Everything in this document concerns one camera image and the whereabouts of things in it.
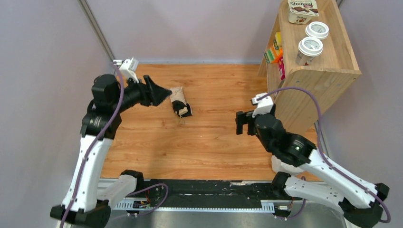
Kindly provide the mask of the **black and beige folding umbrella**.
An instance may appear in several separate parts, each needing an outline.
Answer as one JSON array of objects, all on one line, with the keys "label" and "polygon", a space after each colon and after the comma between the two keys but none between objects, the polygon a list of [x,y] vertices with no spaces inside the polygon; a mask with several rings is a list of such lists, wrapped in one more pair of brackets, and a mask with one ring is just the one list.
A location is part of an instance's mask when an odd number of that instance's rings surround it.
[{"label": "black and beige folding umbrella", "polygon": [[193,111],[190,104],[186,101],[183,87],[170,88],[172,94],[170,95],[170,101],[174,113],[178,116],[179,125],[185,125],[185,117],[193,116]]}]

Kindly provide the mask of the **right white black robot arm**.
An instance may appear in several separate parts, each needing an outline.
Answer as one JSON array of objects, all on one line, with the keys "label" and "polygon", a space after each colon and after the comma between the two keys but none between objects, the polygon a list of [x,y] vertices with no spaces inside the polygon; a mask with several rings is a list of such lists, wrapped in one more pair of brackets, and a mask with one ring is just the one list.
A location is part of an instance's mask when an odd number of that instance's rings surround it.
[{"label": "right white black robot arm", "polygon": [[272,187],[280,195],[303,198],[340,212],[346,220],[361,228],[372,228],[382,221],[386,209],[382,202],[389,187],[367,182],[317,151],[307,138],[289,133],[272,113],[253,115],[236,113],[236,134],[248,126],[248,135],[256,136],[267,152],[285,164],[310,172],[327,185],[313,184],[284,171],[278,171]]}]

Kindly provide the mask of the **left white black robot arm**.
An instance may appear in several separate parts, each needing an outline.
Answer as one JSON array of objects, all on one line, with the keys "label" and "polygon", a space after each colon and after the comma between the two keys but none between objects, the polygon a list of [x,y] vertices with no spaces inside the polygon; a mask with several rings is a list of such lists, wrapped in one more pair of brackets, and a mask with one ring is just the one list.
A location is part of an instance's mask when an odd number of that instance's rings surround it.
[{"label": "left white black robot arm", "polygon": [[158,106],[171,90],[158,86],[148,75],[143,80],[117,79],[112,74],[98,76],[92,85],[93,99],[87,107],[80,130],[80,149],[70,187],[50,217],[86,228],[103,228],[112,209],[143,185],[141,172],[125,170],[104,191],[98,184],[107,153],[122,121],[120,114],[134,105]]}]

